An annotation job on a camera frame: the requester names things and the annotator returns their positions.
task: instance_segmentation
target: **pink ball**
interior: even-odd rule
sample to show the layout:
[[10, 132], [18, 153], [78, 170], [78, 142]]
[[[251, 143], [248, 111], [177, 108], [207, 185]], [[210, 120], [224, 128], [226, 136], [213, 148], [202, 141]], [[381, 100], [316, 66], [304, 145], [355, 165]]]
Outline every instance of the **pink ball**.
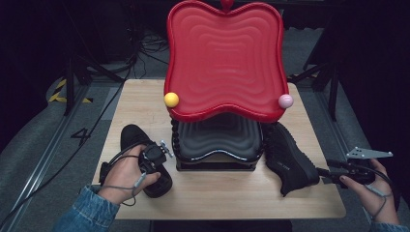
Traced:
[[279, 105], [282, 108], [289, 108], [293, 104], [293, 98], [290, 95], [282, 95], [279, 98]]

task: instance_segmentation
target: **wrist strap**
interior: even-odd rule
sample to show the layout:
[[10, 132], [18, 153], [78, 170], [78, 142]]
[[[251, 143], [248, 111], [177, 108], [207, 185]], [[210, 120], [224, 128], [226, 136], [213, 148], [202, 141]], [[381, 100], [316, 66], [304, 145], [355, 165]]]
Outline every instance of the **wrist strap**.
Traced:
[[383, 197], [383, 204], [382, 204], [382, 206], [380, 206], [380, 208], [379, 208], [379, 210], [376, 212], [376, 214], [370, 215], [370, 216], [371, 216], [371, 220], [374, 220], [374, 219], [380, 214], [380, 212], [382, 212], [384, 206], [386, 205], [387, 197], [391, 196], [392, 193], [386, 194], [386, 193], [384, 193], [383, 191], [381, 191], [381, 190], [379, 190], [379, 189], [373, 187], [372, 185], [365, 185], [365, 187], [366, 187], [368, 190], [370, 190], [371, 192], [373, 192], [374, 194], [376, 194], [376, 195], [378, 195], [378, 196], [380, 196], [380, 197]]

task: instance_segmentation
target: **black cable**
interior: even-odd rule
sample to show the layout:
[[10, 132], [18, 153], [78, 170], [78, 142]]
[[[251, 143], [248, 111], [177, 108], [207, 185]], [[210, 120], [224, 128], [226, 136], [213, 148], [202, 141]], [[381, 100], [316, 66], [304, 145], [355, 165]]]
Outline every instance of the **black cable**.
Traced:
[[54, 175], [52, 175], [44, 184], [40, 185], [37, 189], [35, 189], [33, 192], [31, 192], [26, 198], [24, 198], [22, 201], [20, 201], [14, 209], [12, 209], [6, 217], [2, 220], [0, 224], [0, 230], [3, 228], [3, 226], [6, 224], [6, 222], [17, 212], [23, 205], [26, 203], [29, 199], [31, 199], [33, 196], [35, 196], [38, 192], [43, 190], [48, 184], [51, 183], [62, 171], [63, 169], [71, 162], [71, 160], [77, 155], [77, 153], [80, 151], [80, 149], [84, 146], [84, 144], [87, 142], [87, 140], [91, 137], [91, 134], [93, 133], [94, 129], [97, 127], [98, 123], [100, 122], [101, 118], [103, 117], [104, 113], [108, 109], [108, 107], [112, 104], [120, 90], [124, 87], [124, 84], [126, 80], [128, 79], [130, 75], [131, 69], [129, 69], [125, 79], [123, 82], [121, 82], [120, 86], [118, 87], [118, 90], [115, 92], [114, 96], [111, 98], [111, 100], [108, 102], [108, 104], [105, 106], [103, 109], [102, 113], [100, 114], [99, 118], [97, 119], [96, 123], [94, 126], [91, 128], [90, 132], [88, 133], [87, 136], [84, 137], [84, 140], [82, 143], [80, 143], [77, 147], [77, 149], [72, 153], [72, 155], [69, 157], [69, 159], [60, 167], [60, 169], [57, 170]]

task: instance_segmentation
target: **gray carpet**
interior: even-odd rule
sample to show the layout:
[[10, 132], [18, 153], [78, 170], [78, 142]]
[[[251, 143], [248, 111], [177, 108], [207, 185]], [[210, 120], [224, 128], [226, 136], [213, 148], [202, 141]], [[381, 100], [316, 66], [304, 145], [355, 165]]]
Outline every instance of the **gray carpet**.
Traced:
[[[310, 54], [315, 42], [320, 36], [320, 30], [295, 30], [285, 32], [283, 40], [283, 65], [286, 74], [301, 73], [302, 66]], [[167, 61], [167, 50], [150, 53], [150, 55]], [[112, 68], [122, 64], [111, 64]], [[164, 78], [167, 65], [157, 59], [139, 54], [139, 59], [132, 69], [129, 78]], [[50, 86], [46, 97], [55, 88]], [[368, 148], [354, 112], [342, 91], [337, 98], [337, 123], [329, 120], [329, 115], [323, 110], [321, 103], [326, 99], [324, 93], [314, 93], [309, 87], [311, 80], [307, 79], [298, 84], [307, 114], [312, 122], [320, 146], [326, 158], [340, 160], [343, 149], [355, 146]], [[92, 103], [81, 103], [73, 112], [67, 129], [56, 143], [53, 159], [44, 174], [44, 180], [50, 178], [61, 165], [68, 160], [77, 149], [80, 139], [71, 135], [81, 129], [94, 126], [114, 95], [119, 84], [113, 83], [105, 77], [96, 77], [86, 91], [87, 98], [93, 98]], [[76, 90], [82, 87], [76, 84]], [[74, 202], [80, 188], [89, 184], [98, 167], [99, 155], [102, 151], [106, 134], [109, 130], [116, 101], [107, 109], [102, 120], [92, 133], [86, 145], [73, 158], [69, 165], [45, 189], [39, 192], [30, 202], [19, 223], [11, 231], [49, 231], [53, 223]], [[53, 134], [64, 121], [65, 105], [61, 102], [51, 102], [47, 109], [27, 124], [12, 140], [0, 156], [0, 218], [3, 219], [13, 207], [22, 192], [25, 183], [35, 169]], [[332, 128], [340, 130], [344, 142], [337, 140], [338, 134]], [[347, 210], [347, 216], [340, 219], [298, 219], [292, 220], [294, 231], [366, 231], [368, 220], [360, 206], [357, 197], [348, 189], [341, 189], [340, 195]], [[405, 203], [401, 204], [399, 215], [403, 224], [410, 226], [409, 209]], [[149, 231], [148, 220], [116, 220], [111, 231]]]

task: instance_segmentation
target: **black sneaker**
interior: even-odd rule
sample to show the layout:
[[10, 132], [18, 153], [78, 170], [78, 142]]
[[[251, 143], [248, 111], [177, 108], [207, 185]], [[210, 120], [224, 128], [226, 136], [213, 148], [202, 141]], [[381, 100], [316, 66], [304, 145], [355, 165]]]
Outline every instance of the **black sneaker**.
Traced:
[[271, 131], [265, 146], [266, 165], [282, 180], [280, 193], [285, 196], [292, 190], [318, 184], [320, 179], [316, 167], [299, 150], [287, 128], [276, 123]]
[[[155, 144], [148, 135], [142, 130], [139, 126], [137, 125], [127, 125], [123, 128], [121, 131], [121, 150], [131, 148], [140, 144], [144, 145], [151, 145]], [[156, 152], [160, 151], [161, 148], [154, 148], [151, 146], [150, 151], [155, 150]], [[148, 160], [144, 159], [146, 155], [144, 153], [148, 153], [148, 150], [145, 149], [140, 155], [139, 155], [139, 165], [141, 167], [142, 162], [147, 162]], [[163, 154], [163, 161], [166, 161], [165, 154]], [[154, 172], [160, 172], [161, 176], [160, 178], [153, 183], [152, 185], [146, 187], [144, 189], [145, 194], [147, 194], [151, 198], [157, 198], [160, 196], [163, 196], [166, 194], [171, 188], [172, 188], [172, 179], [171, 176], [169, 175], [168, 171], [166, 171], [165, 167], [160, 164], [157, 165], [155, 168], [150, 168], [147, 174], [151, 174]]]
[[121, 151], [127, 148], [135, 147], [140, 144], [149, 145], [154, 143], [148, 135], [139, 126], [129, 124], [123, 127], [121, 131]]

